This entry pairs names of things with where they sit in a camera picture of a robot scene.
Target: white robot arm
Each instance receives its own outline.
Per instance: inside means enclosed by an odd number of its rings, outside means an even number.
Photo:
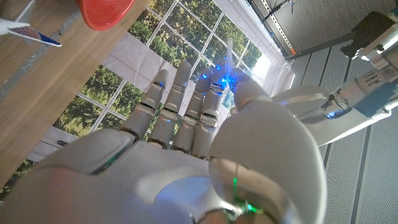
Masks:
[[[330,95],[317,86],[288,90],[273,100],[285,105],[310,130],[319,146],[391,115],[398,105],[398,17],[372,12],[341,50],[369,60],[374,70],[342,84]]]

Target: red bowl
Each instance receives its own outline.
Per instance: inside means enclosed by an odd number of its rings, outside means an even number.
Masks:
[[[86,24],[93,30],[106,30],[117,24],[135,0],[75,0]]]

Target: green foliage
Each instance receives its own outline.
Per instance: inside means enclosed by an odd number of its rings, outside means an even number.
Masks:
[[[174,141],[175,135],[177,134],[177,131],[180,128],[183,120],[184,120],[183,116],[178,114],[177,115],[177,120],[176,120],[175,125],[174,125],[174,130],[173,130],[171,141]]]
[[[2,189],[0,189],[0,201],[4,200],[4,198],[8,195],[8,193],[11,191],[11,188],[15,185],[15,183],[28,171],[31,170],[31,168],[36,164],[36,162],[30,161],[30,160],[25,160],[21,166],[15,171],[15,173],[12,175],[12,177],[7,181],[7,183],[4,185]]]
[[[141,102],[145,93],[133,84],[126,82],[122,91],[111,105],[111,109],[128,117],[133,109]]]
[[[202,50],[210,35],[210,31],[204,25],[178,4],[174,7],[166,22],[198,50]]]
[[[221,14],[221,9],[213,0],[182,1],[182,4],[198,16],[210,29],[214,27]]]
[[[102,109],[99,106],[76,96],[53,126],[82,137],[90,132],[101,113]]]
[[[174,0],[152,0],[149,7],[163,17],[173,4]]]
[[[149,48],[164,60],[170,62],[175,68],[183,61],[187,61],[193,65],[198,58],[198,52],[193,50],[166,25],[160,28]]]
[[[226,57],[227,48],[215,36],[213,36],[207,45],[204,55],[213,63],[219,59]],[[238,63],[238,59],[232,55],[234,65]]]
[[[226,96],[223,100],[223,105],[229,110],[235,107],[234,94],[231,90],[228,90],[228,92],[226,93]]]
[[[201,70],[210,67],[211,63],[209,63],[204,57],[202,57],[189,79],[196,83],[198,79],[202,76]]]
[[[105,66],[100,65],[93,76],[86,82],[86,85],[80,90],[80,93],[98,103],[107,105],[121,82],[121,77],[117,76]]]
[[[223,16],[218,24],[216,34],[226,43],[228,42],[228,38],[232,38],[233,50],[239,56],[242,55],[249,40],[248,37],[246,37],[246,35],[244,35],[243,32],[233,24],[226,15]]]
[[[123,124],[123,119],[107,112],[101,123],[98,125],[98,129],[119,129]]]
[[[250,68],[253,69],[257,61],[261,57],[262,52],[250,41],[246,53],[244,53],[242,60]]]
[[[145,9],[130,27],[128,32],[146,44],[155,31],[160,20],[153,13]]]

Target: ceiling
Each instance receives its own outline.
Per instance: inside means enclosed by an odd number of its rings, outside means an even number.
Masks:
[[[266,16],[263,0],[249,0],[260,18]],[[271,7],[284,0],[267,0]],[[351,32],[351,29],[371,11],[388,13],[396,6],[396,0],[293,0],[294,12],[286,4],[277,12],[286,37],[297,53],[304,52],[325,42],[332,42]],[[287,55],[292,55],[271,18],[267,20],[270,32],[275,34]]]

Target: wooden table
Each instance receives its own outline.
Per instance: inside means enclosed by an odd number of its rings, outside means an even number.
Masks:
[[[0,0],[0,15],[13,19],[28,0]],[[0,186],[3,186],[46,131],[62,114],[107,54],[134,23],[149,0],[136,0],[121,22],[109,30],[91,30],[79,15],[58,40],[0,99]],[[33,28],[51,35],[78,9],[73,0],[36,0]],[[41,45],[0,36],[0,85],[13,77]]]

